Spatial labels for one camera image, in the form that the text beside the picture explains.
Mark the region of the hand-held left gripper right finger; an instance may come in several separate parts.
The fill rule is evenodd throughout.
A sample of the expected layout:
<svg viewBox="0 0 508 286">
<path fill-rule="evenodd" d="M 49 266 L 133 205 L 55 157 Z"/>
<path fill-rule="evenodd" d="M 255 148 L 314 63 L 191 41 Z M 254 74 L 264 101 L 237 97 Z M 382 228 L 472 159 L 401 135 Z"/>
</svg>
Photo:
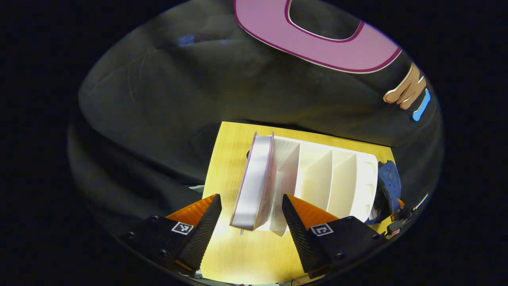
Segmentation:
<svg viewBox="0 0 508 286">
<path fill-rule="evenodd" d="M 383 234 L 356 217 L 338 218 L 290 194 L 283 195 L 282 210 L 310 278 L 350 270 L 386 243 Z"/>
</svg>

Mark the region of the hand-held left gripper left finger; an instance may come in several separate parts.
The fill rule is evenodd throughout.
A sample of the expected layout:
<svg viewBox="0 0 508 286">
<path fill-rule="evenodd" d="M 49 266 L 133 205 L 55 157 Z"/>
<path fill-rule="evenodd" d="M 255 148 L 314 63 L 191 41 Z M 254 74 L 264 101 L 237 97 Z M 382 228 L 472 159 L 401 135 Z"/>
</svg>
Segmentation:
<svg viewBox="0 0 508 286">
<path fill-rule="evenodd" d="M 152 215 L 125 233 L 125 244 L 169 271 L 194 276 L 221 215 L 212 194 L 168 216 Z"/>
</svg>

